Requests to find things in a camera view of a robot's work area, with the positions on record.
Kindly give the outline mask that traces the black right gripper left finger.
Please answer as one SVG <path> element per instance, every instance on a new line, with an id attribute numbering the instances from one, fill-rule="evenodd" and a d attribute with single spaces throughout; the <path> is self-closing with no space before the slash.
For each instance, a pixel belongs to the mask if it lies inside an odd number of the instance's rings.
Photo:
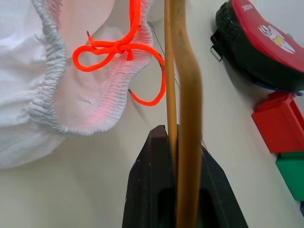
<path id="1" fill-rule="evenodd" d="M 175 178 L 165 126 L 153 128 L 128 177 L 122 228 L 175 228 Z"/>

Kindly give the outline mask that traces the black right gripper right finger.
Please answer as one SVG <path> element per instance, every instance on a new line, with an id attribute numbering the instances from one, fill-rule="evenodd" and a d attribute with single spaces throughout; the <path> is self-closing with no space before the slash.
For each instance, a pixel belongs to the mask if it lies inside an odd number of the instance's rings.
<path id="1" fill-rule="evenodd" d="M 225 172 L 204 147 L 199 193 L 196 228 L 248 228 Z"/>

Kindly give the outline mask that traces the wooden clothes hanger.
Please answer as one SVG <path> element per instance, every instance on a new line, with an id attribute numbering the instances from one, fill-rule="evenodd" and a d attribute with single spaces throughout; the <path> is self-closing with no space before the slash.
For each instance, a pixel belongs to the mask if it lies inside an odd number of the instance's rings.
<path id="1" fill-rule="evenodd" d="M 186 29 L 186 0 L 166 0 L 172 51 L 180 78 L 180 131 L 176 159 L 176 228 L 196 228 L 201 182 L 201 72 Z"/>

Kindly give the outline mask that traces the white shorts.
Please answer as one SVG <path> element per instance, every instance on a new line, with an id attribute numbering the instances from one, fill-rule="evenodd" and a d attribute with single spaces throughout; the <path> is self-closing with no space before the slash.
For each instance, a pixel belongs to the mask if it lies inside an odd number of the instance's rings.
<path id="1" fill-rule="evenodd" d="M 0 0 L 0 170 L 117 124 L 132 79 L 152 56 L 122 50 L 123 33 L 106 24 L 114 1 Z M 114 47 L 114 58 L 91 72 L 72 62 L 88 44 L 86 30 Z"/>

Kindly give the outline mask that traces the green plastic bin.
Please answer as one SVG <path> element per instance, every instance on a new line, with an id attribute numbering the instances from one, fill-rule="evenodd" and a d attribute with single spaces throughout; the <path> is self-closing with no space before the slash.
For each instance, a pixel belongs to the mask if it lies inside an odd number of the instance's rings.
<path id="1" fill-rule="evenodd" d="M 296 201 L 304 201 L 304 152 L 282 153 L 276 165 Z"/>

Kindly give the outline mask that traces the red plastic bin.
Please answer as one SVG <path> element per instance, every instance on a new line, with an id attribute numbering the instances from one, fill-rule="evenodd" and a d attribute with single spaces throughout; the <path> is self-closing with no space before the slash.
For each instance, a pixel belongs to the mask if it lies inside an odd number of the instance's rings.
<path id="1" fill-rule="evenodd" d="M 273 92 L 251 115 L 271 153 L 304 152 L 304 115 L 294 98 Z"/>

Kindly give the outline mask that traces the red and black case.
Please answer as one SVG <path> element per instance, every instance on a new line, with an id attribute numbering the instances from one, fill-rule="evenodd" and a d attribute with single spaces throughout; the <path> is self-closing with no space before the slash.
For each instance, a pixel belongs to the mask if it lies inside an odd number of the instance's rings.
<path id="1" fill-rule="evenodd" d="M 304 47 L 266 21 L 249 0 L 228 0 L 215 17 L 213 55 L 226 58 L 252 83 L 270 90 L 304 90 Z"/>

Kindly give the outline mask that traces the orange drawstring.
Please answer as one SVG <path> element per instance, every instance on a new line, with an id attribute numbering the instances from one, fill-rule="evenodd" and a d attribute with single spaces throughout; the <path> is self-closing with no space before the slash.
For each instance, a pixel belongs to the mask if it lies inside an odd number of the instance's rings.
<path id="1" fill-rule="evenodd" d="M 103 40 L 94 40 L 93 37 L 87 32 L 88 36 L 88 45 L 83 45 L 78 47 L 72 54 L 73 65 L 80 71 L 83 72 L 92 72 L 98 69 L 103 68 L 111 62 L 116 54 L 123 54 L 127 52 L 127 61 L 133 60 L 133 50 L 141 50 L 151 54 L 157 59 L 160 64 L 162 72 L 161 88 L 157 96 L 152 101 L 144 101 L 137 97 L 136 94 L 131 93 L 132 98 L 141 105 L 144 106 L 156 106 L 161 99 L 163 98 L 166 92 L 166 75 L 165 75 L 165 61 L 156 49 L 140 43 L 133 43 L 136 33 L 139 31 L 141 26 L 140 17 L 142 14 L 141 10 L 142 0 L 129 0 L 129 21 L 130 21 L 130 30 L 129 32 L 120 40 L 117 41 L 103 41 Z M 90 52 L 94 55 L 103 55 L 107 54 L 107 57 L 94 65 L 84 66 L 79 62 L 79 56 L 84 52 Z"/>

